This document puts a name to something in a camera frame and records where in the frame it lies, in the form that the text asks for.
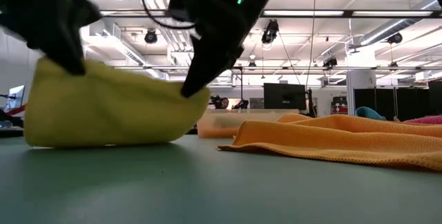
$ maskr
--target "black monitor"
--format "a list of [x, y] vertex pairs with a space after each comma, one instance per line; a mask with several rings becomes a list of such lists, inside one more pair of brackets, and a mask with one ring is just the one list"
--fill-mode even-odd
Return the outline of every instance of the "black monitor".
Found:
[[306, 110], [305, 97], [304, 85], [264, 83], [265, 109]]

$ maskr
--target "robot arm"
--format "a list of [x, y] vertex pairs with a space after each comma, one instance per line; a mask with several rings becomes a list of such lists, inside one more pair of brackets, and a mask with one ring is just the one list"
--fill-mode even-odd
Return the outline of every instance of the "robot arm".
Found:
[[[182, 88], [189, 97], [232, 68], [269, 0], [171, 0], [168, 12], [195, 24], [194, 58]], [[0, 25], [74, 75], [85, 73], [79, 29], [101, 18], [88, 0], [0, 0]]]

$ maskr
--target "yellow cloth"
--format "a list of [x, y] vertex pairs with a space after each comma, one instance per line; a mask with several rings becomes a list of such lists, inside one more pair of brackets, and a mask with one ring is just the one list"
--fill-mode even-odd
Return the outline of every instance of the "yellow cloth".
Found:
[[404, 124], [347, 115], [242, 123], [230, 151], [442, 171], [442, 125]]
[[189, 99], [181, 82], [163, 82], [85, 61], [72, 76], [47, 58], [37, 63], [26, 105], [25, 137], [38, 147], [99, 147], [170, 142], [206, 111], [210, 92]]

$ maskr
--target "table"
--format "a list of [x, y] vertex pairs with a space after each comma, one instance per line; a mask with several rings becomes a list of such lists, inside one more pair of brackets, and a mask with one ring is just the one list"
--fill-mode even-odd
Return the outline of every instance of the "table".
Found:
[[440, 223], [442, 174], [217, 151], [0, 140], [0, 223]]

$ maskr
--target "orange towel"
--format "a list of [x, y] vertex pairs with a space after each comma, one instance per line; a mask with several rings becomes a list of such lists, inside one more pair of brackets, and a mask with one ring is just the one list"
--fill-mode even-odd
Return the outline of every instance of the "orange towel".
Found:
[[442, 126], [404, 124], [348, 115], [277, 122], [247, 120], [221, 150], [270, 151], [297, 158], [442, 171]]

